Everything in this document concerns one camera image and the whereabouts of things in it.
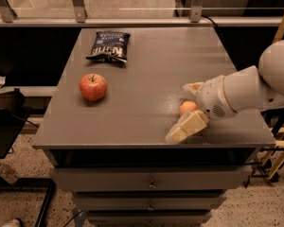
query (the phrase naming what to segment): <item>white shoe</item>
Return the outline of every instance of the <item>white shoe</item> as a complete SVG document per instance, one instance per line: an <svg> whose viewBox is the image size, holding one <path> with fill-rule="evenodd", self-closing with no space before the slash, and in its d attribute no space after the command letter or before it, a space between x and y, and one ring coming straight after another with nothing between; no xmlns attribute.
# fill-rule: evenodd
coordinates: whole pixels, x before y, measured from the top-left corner
<svg viewBox="0 0 284 227"><path fill-rule="evenodd" d="M16 218L16 219L13 219L13 220L5 223L1 227L23 227L23 223L19 218Z"/></svg>

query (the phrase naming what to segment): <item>apple stem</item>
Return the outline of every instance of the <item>apple stem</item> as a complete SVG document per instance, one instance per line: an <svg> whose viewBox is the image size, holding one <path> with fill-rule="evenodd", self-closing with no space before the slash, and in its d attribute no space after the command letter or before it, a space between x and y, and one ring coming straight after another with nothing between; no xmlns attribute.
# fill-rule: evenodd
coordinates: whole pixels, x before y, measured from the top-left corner
<svg viewBox="0 0 284 227"><path fill-rule="evenodd" d="M95 76L96 76L96 75L93 75L92 77L89 78L89 80L91 80L91 81L94 82L94 81L96 80Z"/></svg>

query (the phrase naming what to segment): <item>desk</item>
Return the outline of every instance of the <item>desk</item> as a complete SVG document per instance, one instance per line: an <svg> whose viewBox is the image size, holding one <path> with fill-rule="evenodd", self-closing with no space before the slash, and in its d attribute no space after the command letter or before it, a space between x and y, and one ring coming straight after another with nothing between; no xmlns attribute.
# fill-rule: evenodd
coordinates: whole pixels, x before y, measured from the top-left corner
<svg viewBox="0 0 284 227"><path fill-rule="evenodd" d="M165 136L189 99L182 86L235 72L211 27L128 28L128 62L85 59L96 30L83 29L34 138L59 188L73 192L92 224L203 223L247 180L250 160L275 144L257 110L210 121L202 136L169 145ZM97 103L80 78L108 81Z"/></svg>

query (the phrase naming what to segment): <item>snack package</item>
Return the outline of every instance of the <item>snack package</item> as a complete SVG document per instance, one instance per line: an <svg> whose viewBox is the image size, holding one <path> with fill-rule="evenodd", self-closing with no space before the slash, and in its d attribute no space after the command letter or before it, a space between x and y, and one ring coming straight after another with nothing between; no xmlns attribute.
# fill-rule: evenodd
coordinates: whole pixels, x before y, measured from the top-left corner
<svg viewBox="0 0 284 227"><path fill-rule="evenodd" d="M91 54L86 57L96 61L127 61L127 43L131 34L123 32L100 31Z"/></svg>

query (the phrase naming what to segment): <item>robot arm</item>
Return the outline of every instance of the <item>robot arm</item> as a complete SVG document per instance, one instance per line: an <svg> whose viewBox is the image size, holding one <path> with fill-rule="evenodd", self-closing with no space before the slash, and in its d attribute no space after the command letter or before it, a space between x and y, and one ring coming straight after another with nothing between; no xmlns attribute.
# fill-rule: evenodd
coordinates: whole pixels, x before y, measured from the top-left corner
<svg viewBox="0 0 284 227"><path fill-rule="evenodd" d="M210 120L222 120L240 111L284 108L284 41L272 44L260 57L259 69L248 67L205 83L186 84L199 110L186 112L171 128L167 141L176 144L204 129Z"/></svg>

